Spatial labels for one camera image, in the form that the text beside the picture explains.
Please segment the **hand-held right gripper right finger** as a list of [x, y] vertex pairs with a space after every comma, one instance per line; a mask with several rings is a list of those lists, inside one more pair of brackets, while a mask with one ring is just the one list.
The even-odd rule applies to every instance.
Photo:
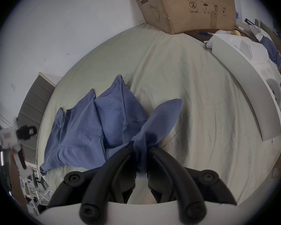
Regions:
[[147, 178], [148, 188], [157, 203], [178, 202], [179, 219], [183, 224], [197, 224], [205, 218], [205, 201], [237, 205], [217, 172], [183, 167], [161, 148], [148, 151]]

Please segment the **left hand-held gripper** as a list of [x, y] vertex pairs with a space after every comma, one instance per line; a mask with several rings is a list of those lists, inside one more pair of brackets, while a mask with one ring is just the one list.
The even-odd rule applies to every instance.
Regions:
[[13, 150], [14, 160], [19, 170], [26, 170], [26, 164], [23, 159], [23, 150], [20, 144], [21, 140], [29, 140], [37, 134], [35, 126], [18, 126], [18, 120], [15, 119], [13, 126], [0, 130], [0, 146], [3, 150]]

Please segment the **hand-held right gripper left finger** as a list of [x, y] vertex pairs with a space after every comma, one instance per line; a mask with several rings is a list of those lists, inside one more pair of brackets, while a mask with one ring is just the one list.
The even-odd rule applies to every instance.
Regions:
[[108, 202], [127, 203], [135, 179], [134, 142], [129, 142], [101, 167], [67, 173], [47, 209], [80, 203], [79, 217], [85, 224], [104, 224]]

